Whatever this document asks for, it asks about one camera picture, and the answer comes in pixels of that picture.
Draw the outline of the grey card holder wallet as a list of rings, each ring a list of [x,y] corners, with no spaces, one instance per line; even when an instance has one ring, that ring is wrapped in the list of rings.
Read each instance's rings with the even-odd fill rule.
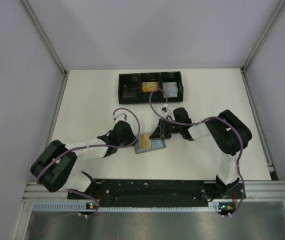
[[[150,133],[141,133],[139,135],[138,141],[134,146],[136,154],[142,154],[166,148],[164,140],[150,139],[150,136]]]

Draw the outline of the gold credit card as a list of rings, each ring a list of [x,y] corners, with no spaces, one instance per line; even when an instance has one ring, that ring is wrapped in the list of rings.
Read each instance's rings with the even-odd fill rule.
[[[152,148],[152,142],[150,139],[150,133],[142,133],[139,135],[139,149],[150,150]]]

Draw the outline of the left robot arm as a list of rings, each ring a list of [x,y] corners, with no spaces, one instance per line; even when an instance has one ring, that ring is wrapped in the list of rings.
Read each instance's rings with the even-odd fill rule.
[[[72,144],[52,141],[33,163],[30,172],[50,193],[64,189],[84,193],[97,184],[83,169],[85,162],[107,158],[118,149],[135,145],[138,138],[127,121],[117,120],[113,129],[89,141]]]

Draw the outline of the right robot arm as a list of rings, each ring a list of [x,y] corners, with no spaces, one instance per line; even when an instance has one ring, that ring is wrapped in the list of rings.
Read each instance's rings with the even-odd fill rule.
[[[207,201],[212,201],[215,198],[235,195],[236,187],[243,180],[240,158],[252,139],[250,129],[228,109],[197,124],[192,123],[183,107],[174,109],[172,114],[169,114],[166,107],[162,111],[165,116],[159,119],[150,139],[167,140],[173,134],[179,134],[183,139],[192,142],[212,137],[222,152],[220,167],[214,185],[204,187],[201,190],[202,196]]]

